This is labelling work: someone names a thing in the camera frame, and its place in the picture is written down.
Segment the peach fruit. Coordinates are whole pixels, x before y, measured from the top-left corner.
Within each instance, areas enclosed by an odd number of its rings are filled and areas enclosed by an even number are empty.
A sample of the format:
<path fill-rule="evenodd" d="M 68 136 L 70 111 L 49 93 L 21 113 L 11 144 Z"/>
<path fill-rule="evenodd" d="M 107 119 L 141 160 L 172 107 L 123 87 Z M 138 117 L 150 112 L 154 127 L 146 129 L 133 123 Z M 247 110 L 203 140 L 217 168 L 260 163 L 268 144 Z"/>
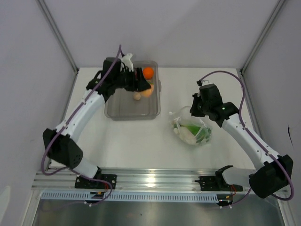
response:
<path fill-rule="evenodd" d="M 142 97 L 150 97 L 154 91 L 154 84 L 150 84 L 150 89 L 140 92 Z"/>

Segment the clear grey plastic bin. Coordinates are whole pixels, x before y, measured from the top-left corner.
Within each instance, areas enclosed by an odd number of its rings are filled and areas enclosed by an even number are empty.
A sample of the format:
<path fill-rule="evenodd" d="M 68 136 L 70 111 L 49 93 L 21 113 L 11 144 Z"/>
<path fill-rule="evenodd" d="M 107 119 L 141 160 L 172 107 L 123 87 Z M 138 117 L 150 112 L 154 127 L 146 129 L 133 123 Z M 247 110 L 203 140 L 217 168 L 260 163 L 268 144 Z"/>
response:
<path fill-rule="evenodd" d="M 118 89 L 105 104 L 104 114 L 114 121 L 152 120 L 160 114 L 161 81 L 158 77 L 158 64 L 155 61 L 135 61 L 134 67 L 152 67 L 154 76 L 149 83 L 154 91 L 148 98 L 134 100 L 134 92 Z"/>

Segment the small beige mushroom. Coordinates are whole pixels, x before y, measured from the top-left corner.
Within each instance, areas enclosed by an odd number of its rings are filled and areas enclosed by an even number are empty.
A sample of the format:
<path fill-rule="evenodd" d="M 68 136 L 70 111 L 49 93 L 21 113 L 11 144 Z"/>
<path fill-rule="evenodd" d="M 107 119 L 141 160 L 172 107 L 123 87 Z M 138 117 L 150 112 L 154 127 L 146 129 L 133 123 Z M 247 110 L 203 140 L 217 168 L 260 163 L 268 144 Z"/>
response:
<path fill-rule="evenodd" d="M 133 94 L 133 98 L 134 98 L 134 100 L 140 100 L 140 99 L 141 99 L 141 94 L 138 93 L 138 92 L 135 92 L 135 93 Z"/>

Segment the orange fruit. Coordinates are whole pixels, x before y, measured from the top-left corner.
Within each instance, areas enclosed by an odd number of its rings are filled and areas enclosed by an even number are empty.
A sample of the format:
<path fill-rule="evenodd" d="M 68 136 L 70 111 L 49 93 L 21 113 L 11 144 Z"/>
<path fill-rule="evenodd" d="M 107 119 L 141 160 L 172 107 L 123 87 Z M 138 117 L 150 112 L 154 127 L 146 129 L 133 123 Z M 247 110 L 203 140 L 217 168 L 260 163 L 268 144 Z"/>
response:
<path fill-rule="evenodd" d="M 152 67 L 143 68 L 143 76 L 146 80 L 151 80 L 154 76 L 154 69 Z"/>

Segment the white radish green leaves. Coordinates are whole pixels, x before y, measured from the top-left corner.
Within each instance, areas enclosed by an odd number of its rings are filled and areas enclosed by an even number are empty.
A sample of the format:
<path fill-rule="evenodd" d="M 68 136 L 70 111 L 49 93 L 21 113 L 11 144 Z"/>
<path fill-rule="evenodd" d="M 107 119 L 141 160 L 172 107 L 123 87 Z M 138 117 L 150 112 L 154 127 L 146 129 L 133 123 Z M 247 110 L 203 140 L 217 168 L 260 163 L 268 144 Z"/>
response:
<path fill-rule="evenodd" d="M 179 137 L 180 140 L 189 145 L 195 145 L 197 143 L 195 135 L 193 135 L 188 129 L 187 125 L 181 124 L 176 120 L 172 120 L 171 125 L 173 126 L 173 132 Z"/>

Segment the clear zip top bag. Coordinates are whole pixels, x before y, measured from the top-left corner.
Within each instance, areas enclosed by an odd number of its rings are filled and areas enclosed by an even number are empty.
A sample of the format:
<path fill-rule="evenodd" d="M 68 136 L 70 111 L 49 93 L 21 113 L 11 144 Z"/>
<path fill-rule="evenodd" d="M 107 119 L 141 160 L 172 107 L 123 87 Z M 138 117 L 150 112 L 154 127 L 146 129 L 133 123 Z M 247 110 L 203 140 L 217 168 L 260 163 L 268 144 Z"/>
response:
<path fill-rule="evenodd" d="M 212 128 L 202 118 L 192 116 L 190 106 L 169 112 L 169 123 L 174 134 L 188 145 L 205 145 L 211 141 Z"/>

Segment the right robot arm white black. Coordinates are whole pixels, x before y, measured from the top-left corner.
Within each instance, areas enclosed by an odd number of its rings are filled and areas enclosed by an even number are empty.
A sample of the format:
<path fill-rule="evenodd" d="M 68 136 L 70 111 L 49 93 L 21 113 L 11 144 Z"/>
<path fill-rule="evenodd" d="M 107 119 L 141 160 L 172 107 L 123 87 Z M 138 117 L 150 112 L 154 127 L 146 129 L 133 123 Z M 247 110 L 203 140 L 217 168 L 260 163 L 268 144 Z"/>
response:
<path fill-rule="evenodd" d="M 193 94 L 190 109 L 192 116 L 204 117 L 215 122 L 241 146 L 254 165 L 254 170 L 225 166 L 219 169 L 215 177 L 215 186 L 225 190 L 231 185 L 251 188 L 260 198 L 266 198 L 282 188 L 289 186 L 289 201 L 294 197 L 291 180 L 293 160 L 289 155 L 281 156 L 267 145 L 242 119 L 241 111 L 232 103 L 224 103 L 216 85 L 198 81 L 199 92 Z"/>

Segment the green lettuce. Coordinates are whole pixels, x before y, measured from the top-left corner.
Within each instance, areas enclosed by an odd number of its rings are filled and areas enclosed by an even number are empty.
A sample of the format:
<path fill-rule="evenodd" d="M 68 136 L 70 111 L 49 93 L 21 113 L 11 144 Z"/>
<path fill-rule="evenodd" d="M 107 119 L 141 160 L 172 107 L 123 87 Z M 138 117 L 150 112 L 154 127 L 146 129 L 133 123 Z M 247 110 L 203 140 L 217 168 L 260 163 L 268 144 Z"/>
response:
<path fill-rule="evenodd" d="M 208 142 L 211 139 L 212 130 L 207 126 L 188 125 L 186 128 L 192 133 L 196 143 Z"/>

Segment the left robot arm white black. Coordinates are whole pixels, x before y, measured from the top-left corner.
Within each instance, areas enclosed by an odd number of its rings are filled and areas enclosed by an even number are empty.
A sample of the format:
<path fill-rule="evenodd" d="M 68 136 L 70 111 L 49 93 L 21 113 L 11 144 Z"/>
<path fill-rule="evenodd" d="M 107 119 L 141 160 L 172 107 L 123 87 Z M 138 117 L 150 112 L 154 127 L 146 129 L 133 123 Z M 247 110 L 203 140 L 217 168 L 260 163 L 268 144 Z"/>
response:
<path fill-rule="evenodd" d="M 130 92 L 151 90 L 152 86 L 144 78 L 142 70 L 135 68 L 128 53 L 118 57 L 108 57 L 102 70 L 87 84 L 83 98 L 71 115 L 55 129 L 43 132 L 44 158 L 50 158 L 73 170 L 85 178 L 91 188 L 98 188 L 103 182 L 101 169 L 85 159 L 77 141 L 93 115 L 103 106 L 117 89 Z"/>

